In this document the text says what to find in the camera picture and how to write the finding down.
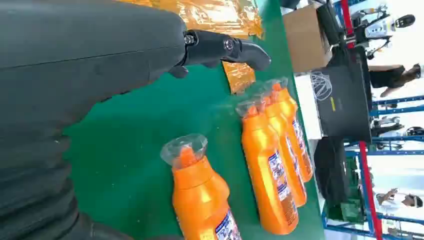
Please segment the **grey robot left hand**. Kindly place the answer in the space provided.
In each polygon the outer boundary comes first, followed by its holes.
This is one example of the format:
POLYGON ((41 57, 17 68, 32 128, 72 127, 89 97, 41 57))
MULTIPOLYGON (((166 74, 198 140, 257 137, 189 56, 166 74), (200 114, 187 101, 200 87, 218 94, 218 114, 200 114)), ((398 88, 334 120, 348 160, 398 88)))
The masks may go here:
POLYGON ((62 129, 97 102, 186 67, 220 61, 257 71, 271 63, 257 44, 187 29, 176 13, 117 0, 0 3, 0 133, 62 129))

